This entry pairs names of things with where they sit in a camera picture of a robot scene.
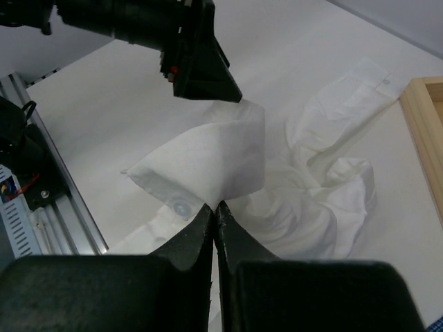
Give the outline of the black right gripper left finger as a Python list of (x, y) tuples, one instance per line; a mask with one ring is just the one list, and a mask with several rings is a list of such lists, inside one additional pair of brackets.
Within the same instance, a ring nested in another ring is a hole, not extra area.
[(206, 331), (213, 211), (148, 255), (29, 256), (1, 274), (2, 331)]

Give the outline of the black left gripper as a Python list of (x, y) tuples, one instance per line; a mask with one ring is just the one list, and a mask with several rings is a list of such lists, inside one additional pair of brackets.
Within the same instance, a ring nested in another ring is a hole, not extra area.
[(215, 37), (213, 1), (175, 3), (172, 35), (162, 51), (161, 72), (178, 98), (240, 102), (242, 92)]

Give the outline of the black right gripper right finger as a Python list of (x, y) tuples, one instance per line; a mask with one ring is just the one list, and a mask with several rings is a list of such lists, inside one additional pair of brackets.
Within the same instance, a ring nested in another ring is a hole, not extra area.
[(224, 331), (423, 331), (402, 276), (380, 261), (278, 258), (216, 209)]

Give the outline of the white shirt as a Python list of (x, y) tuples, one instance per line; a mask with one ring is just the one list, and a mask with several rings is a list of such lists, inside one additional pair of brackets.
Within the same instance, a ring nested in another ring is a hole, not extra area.
[(283, 260), (349, 260), (376, 202), (366, 159), (337, 151), (406, 87), (370, 60), (313, 95), (289, 116), (268, 154), (265, 111), (253, 102), (214, 102), (201, 124), (157, 147), (126, 171), (162, 203), (155, 217), (126, 238), (148, 255), (184, 229), (203, 206), (213, 217), (226, 203), (235, 220)]

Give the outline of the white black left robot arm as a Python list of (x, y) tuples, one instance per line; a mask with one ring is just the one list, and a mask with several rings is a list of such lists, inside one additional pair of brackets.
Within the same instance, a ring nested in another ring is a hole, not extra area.
[(50, 35), (54, 10), (66, 25), (160, 51), (160, 72), (178, 98), (242, 99), (215, 37), (213, 1), (2, 1), (1, 25)]

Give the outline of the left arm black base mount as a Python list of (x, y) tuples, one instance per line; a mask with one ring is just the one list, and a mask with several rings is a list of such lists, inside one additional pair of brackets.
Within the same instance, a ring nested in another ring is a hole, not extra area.
[(18, 107), (1, 98), (1, 165), (7, 167), (30, 210), (44, 208), (68, 193), (68, 186), (37, 125), (30, 122), (37, 104)]

